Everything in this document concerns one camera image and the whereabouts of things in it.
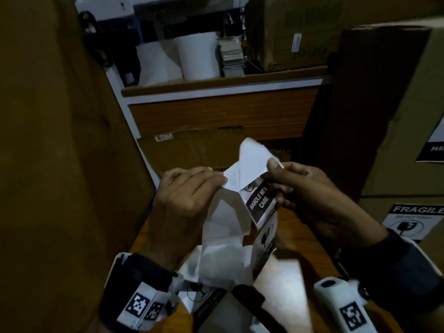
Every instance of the fingernail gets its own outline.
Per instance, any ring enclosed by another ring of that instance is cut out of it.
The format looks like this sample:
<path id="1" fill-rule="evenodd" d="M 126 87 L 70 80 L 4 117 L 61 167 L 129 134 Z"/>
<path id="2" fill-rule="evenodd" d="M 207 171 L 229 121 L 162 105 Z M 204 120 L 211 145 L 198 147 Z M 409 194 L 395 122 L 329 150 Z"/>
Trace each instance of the fingernail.
<path id="1" fill-rule="evenodd" d="M 268 159 L 268 165 L 270 166 L 270 168 L 276 168 L 279 164 L 274 159 L 274 157 L 271 157 L 270 159 Z"/>

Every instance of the wooden drawer front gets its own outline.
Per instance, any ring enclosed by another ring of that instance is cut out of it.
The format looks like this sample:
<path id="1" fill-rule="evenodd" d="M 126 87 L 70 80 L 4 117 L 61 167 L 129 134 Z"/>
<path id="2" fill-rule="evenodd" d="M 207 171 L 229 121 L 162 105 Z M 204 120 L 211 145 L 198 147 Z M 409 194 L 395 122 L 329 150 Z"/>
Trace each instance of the wooden drawer front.
<path id="1" fill-rule="evenodd" d="M 130 105 L 142 137 L 243 125 L 254 139 L 300 137 L 317 87 Z"/>

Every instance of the stack of paper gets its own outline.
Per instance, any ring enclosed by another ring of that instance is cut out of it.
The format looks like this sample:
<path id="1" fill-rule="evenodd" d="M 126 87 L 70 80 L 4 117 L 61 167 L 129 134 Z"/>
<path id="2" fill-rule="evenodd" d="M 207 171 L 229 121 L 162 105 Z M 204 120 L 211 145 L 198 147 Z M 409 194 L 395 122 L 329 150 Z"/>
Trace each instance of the stack of paper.
<path id="1" fill-rule="evenodd" d="M 222 56 L 224 76 L 236 77 L 245 75 L 242 36 L 219 38 L 219 49 Z"/>

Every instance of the hand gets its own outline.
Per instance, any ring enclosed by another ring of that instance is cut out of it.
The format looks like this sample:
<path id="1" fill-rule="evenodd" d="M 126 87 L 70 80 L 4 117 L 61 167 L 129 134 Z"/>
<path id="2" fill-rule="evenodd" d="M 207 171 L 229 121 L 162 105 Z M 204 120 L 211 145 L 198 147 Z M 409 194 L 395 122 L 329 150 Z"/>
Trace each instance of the hand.
<path id="1" fill-rule="evenodd" d="M 208 167 L 166 172 L 149 217 L 148 241 L 139 253 L 170 271 L 177 269 L 197 245 L 210 202 L 226 181 Z"/>
<path id="2" fill-rule="evenodd" d="M 316 167 L 273 159 L 267 163 L 269 176 L 277 183 L 278 205 L 294 210 L 297 216 L 324 238 L 339 247 L 359 248 L 386 238 L 387 230 L 342 193 Z"/>

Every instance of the roll of stickers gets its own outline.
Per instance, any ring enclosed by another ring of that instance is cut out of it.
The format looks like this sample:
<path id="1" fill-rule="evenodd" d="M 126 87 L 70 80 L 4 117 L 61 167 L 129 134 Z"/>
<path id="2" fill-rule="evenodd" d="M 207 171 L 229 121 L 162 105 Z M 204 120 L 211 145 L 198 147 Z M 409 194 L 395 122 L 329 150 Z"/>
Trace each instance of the roll of stickers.
<path id="1" fill-rule="evenodd" d="M 215 32 L 176 38 L 183 77 L 187 80 L 220 76 L 217 58 L 218 36 Z"/>
<path id="2" fill-rule="evenodd" d="M 181 79 L 182 69 L 173 39 L 141 44 L 137 47 L 140 60 L 140 86 Z"/>

